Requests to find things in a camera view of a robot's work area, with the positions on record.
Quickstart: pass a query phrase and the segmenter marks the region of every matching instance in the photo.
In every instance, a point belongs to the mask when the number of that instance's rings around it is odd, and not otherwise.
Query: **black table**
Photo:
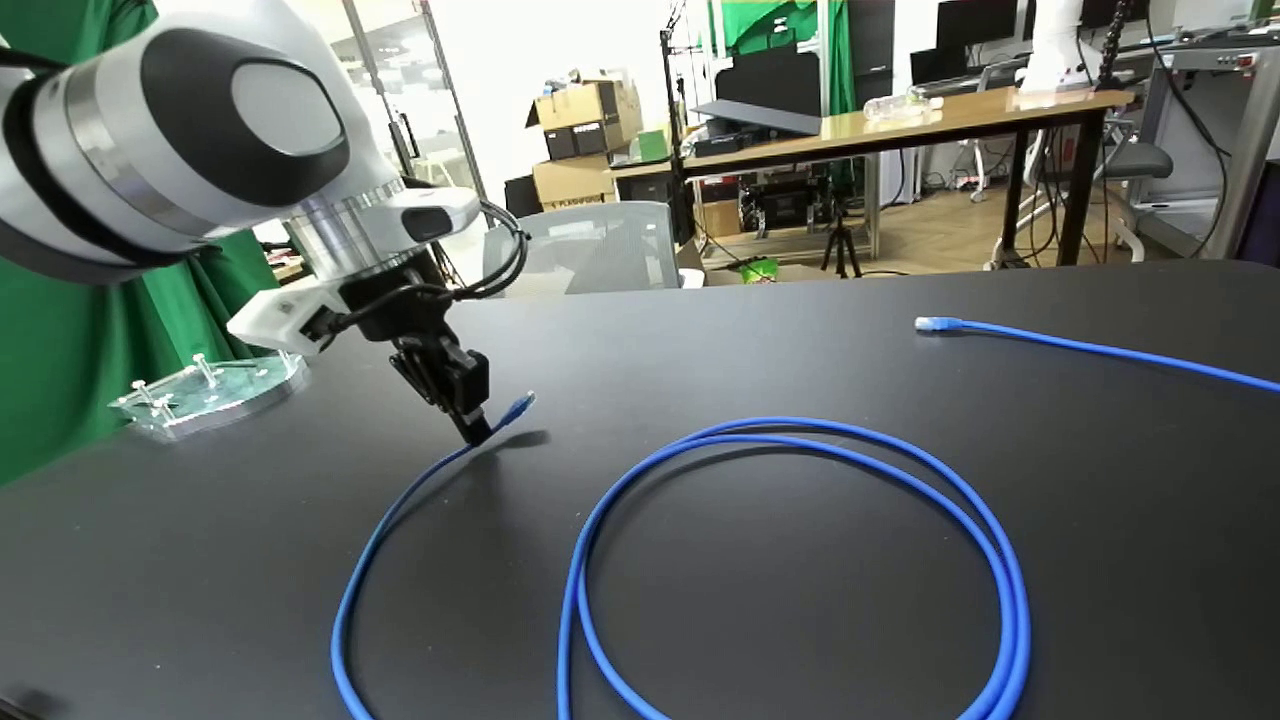
[[[537,417],[387,543],[355,620],[383,718],[552,718],[565,562],[613,478],[742,413],[874,423],[950,462],[1020,548],[1025,718],[1280,712],[1280,403],[910,336],[967,313],[1280,377],[1280,276],[1244,265],[633,292],[454,313],[496,413]],[[317,388],[185,450],[116,439],[0,487],[0,688],[58,718],[341,718],[325,642],[355,548],[450,427],[341,343]],[[750,457],[642,494],[600,620],[677,718],[955,718],[995,653],[975,553],[868,478]],[[622,718],[580,673],[583,718]]]

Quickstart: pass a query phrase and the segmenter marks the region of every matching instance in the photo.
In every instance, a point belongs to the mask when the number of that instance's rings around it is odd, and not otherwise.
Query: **green backdrop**
[[[821,0],[720,0],[720,26],[726,58],[750,58],[781,43],[771,26],[782,16],[792,27],[792,43],[803,43],[816,37]],[[829,0],[829,112],[855,112],[855,74],[852,74],[852,37],[846,37],[846,0]],[[859,163],[830,163],[836,171],[836,196],[855,191],[855,168]]]
[[[0,37],[49,59],[86,59],[143,33],[146,0],[0,0]],[[222,320],[270,283],[241,232],[188,265],[116,287],[76,287],[0,262],[0,483],[119,427],[106,409],[133,380],[192,353],[242,358]]]

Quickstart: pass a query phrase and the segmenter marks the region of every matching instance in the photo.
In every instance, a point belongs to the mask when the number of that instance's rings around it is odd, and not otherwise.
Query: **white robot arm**
[[[488,364],[443,326],[432,242],[480,217],[454,188],[402,188],[331,47],[283,0],[169,16],[58,74],[0,67],[0,255],[106,283],[283,217],[310,276],[258,292],[233,333],[321,353],[341,330],[485,439]]]

